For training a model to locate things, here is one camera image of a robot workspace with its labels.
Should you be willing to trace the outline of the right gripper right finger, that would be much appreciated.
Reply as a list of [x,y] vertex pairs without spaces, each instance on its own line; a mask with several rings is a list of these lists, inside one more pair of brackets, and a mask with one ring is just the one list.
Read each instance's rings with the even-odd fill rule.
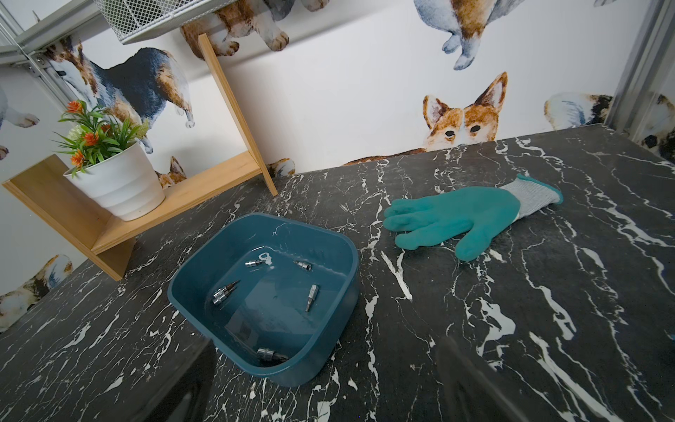
[[483,359],[462,353],[454,339],[438,344],[436,367],[453,421],[526,421],[517,386]]

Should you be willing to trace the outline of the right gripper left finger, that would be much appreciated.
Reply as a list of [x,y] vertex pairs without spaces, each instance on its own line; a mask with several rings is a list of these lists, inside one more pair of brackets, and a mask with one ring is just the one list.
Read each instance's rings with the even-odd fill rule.
[[216,362],[216,347],[210,340],[170,381],[128,408],[126,421],[203,421]]

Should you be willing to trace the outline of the teal plastic storage box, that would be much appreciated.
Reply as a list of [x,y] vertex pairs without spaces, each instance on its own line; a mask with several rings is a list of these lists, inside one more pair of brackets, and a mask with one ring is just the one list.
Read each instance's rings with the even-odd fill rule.
[[[246,267],[263,253],[272,265]],[[295,265],[309,262],[311,271]],[[240,369],[283,387],[298,387],[321,371],[356,307],[359,255],[337,232],[278,216],[253,213],[228,224],[174,275],[171,303]],[[234,281],[220,306],[214,291]],[[313,284],[319,286],[309,312]],[[278,365],[258,359],[258,348],[288,357]]]

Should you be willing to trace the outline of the green work glove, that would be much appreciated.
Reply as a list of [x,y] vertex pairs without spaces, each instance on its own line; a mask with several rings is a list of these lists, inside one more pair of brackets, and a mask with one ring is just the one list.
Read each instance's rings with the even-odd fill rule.
[[416,200],[394,200],[383,227],[397,234],[398,247],[412,251],[439,245],[458,235],[455,256],[478,258],[514,222],[564,201],[563,194],[523,175],[500,187],[471,186]]

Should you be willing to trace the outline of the white pot with flowers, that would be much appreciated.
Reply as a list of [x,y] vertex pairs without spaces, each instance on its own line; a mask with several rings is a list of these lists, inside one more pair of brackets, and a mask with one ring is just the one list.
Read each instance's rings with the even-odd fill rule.
[[126,222],[162,204],[165,193],[142,142],[147,121],[119,120],[82,100],[68,103],[60,121],[73,125],[56,140],[57,152],[70,159],[64,176],[87,197]]

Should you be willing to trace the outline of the wooden shelf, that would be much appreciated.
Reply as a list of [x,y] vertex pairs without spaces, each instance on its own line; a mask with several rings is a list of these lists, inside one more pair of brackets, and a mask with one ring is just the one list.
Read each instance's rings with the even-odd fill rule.
[[107,186],[120,183],[112,196],[120,198],[128,194],[130,204],[143,212],[130,221],[101,207],[93,193],[66,178],[67,167],[55,155],[3,183],[7,191],[115,281],[123,279],[135,239],[144,231],[258,175],[263,176],[272,195],[278,193],[208,36],[202,33],[198,42],[246,151],[176,186],[157,190],[151,188],[158,182],[156,174],[150,172],[144,179],[140,172],[142,167],[149,166],[145,153],[140,151],[136,158],[130,152],[121,153],[124,164],[107,175],[105,183]]

